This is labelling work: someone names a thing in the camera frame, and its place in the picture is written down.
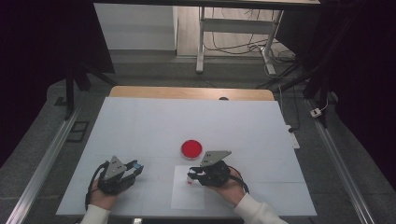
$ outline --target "paper sheet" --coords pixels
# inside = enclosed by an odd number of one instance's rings
[[[197,182],[187,183],[189,170],[190,166],[175,166],[172,209],[205,209],[205,189]]]

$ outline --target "red circular object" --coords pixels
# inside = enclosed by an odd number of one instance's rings
[[[181,146],[181,153],[188,160],[195,160],[201,155],[202,146],[195,140],[188,140]]]

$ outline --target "electrical outlet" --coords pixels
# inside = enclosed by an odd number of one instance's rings
[[[320,111],[318,108],[311,110],[311,116],[312,116],[313,118],[317,118],[317,117],[319,117],[320,115],[321,115],[321,111]]]

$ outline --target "hand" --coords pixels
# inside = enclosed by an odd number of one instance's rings
[[[234,168],[230,167],[230,170],[231,170],[231,175],[241,178],[241,175],[238,174],[238,172],[236,172]],[[231,203],[233,206],[237,206],[239,202],[241,202],[242,198],[245,196],[245,192],[241,184],[239,184],[238,182],[232,179],[229,179],[227,183],[225,183],[221,187],[208,187],[208,188],[213,189],[215,192],[221,195],[223,199]]]
[[[90,204],[93,204],[95,206],[110,211],[114,203],[116,202],[117,198],[118,198],[117,195],[104,194],[98,188],[98,180],[96,179],[95,181],[93,181]]]

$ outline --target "wooden table edge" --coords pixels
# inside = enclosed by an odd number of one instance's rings
[[[144,87],[115,86],[110,97],[160,98],[160,99],[199,99],[218,100],[226,97],[235,101],[274,101],[274,95],[268,90],[249,89],[213,89],[185,87]]]

